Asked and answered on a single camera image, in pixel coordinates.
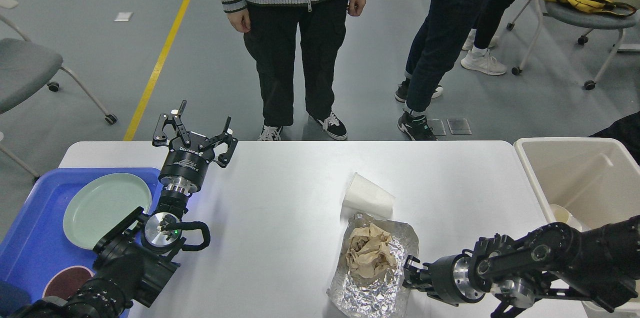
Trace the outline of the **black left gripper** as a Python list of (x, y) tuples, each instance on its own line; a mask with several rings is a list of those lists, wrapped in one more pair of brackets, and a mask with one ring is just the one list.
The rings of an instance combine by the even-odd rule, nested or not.
[[(160, 183), (163, 186), (180, 186), (187, 193), (195, 193), (201, 190), (211, 163), (215, 163), (221, 168), (226, 168), (229, 165), (238, 139), (234, 137), (230, 127), (232, 118), (227, 117), (221, 133), (213, 137), (206, 136), (199, 144), (199, 151), (188, 149), (191, 147), (192, 139), (182, 122), (182, 114), (186, 104), (187, 101), (183, 100), (177, 110), (159, 116), (152, 137), (152, 145), (171, 148), (158, 175)], [(172, 139), (169, 139), (165, 133), (167, 126), (173, 129), (174, 137)], [(178, 149), (174, 149), (174, 145), (180, 146)]]

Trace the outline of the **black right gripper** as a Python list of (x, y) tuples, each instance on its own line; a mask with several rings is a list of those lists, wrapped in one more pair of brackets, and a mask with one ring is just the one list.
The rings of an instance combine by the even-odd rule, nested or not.
[(453, 306), (478, 303), (485, 293), (471, 284), (470, 264), (471, 257), (467, 254), (442, 257), (433, 263), (408, 255), (403, 265), (402, 286), (427, 294), (433, 289), (434, 299)]

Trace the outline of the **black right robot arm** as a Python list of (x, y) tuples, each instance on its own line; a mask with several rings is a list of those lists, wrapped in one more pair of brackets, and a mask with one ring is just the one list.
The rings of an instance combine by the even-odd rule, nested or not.
[(405, 288), (458, 306), (486, 293), (499, 300), (492, 317), (515, 317), (542, 299), (587, 300), (612, 313), (638, 297), (639, 216), (581, 232), (553, 222), (526, 236), (481, 237), (473, 249), (432, 263), (409, 255)]

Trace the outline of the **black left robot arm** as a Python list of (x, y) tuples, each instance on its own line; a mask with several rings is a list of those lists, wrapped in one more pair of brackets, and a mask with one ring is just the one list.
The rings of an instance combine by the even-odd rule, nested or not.
[(68, 297), (32, 301), (27, 291), (1, 283), (2, 317), (119, 317), (134, 302), (150, 307), (180, 267), (173, 258), (197, 252), (211, 243), (205, 222), (184, 220), (188, 201), (199, 192), (208, 167), (231, 162), (238, 144), (226, 118), (222, 132), (208, 137), (188, 131), (182, 122), (186, 101), (160, 115), (152, 144), (167, 147), (158, 172), (161, 191), (152, 212), (138, 205), (108, 223), (108, 231), (91, 246), (94, 275)]

